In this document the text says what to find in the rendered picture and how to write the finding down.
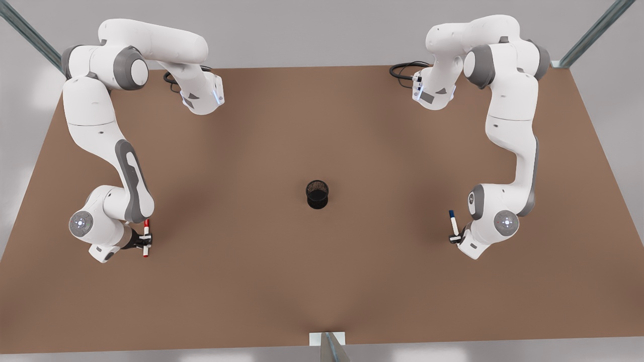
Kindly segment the black mesh pen cup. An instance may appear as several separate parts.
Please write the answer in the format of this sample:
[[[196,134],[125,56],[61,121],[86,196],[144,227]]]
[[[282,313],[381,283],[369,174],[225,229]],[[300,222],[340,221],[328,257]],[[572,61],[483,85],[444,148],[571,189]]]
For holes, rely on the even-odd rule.
[[[320,179],[308,183],[305,193],[307,203],[313,209],[322,209],[328,204],[329,187]]]

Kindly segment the silver frame post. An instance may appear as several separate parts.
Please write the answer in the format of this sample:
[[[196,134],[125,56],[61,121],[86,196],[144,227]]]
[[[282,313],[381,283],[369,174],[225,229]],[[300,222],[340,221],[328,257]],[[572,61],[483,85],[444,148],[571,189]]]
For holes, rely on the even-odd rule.
[[[313,332],[309,345],[319,346],[319,362],[351,362],[344,349],[345,332]]]
[[[552,60],[552,68],[569,69],[628,10],[636,0],[615,0],[600,18],[561,58]]]
[[[0,0],[0,17],[9,23],[35,50],[39,51],[43,57],[64,74],[60,53],[7,0]]]

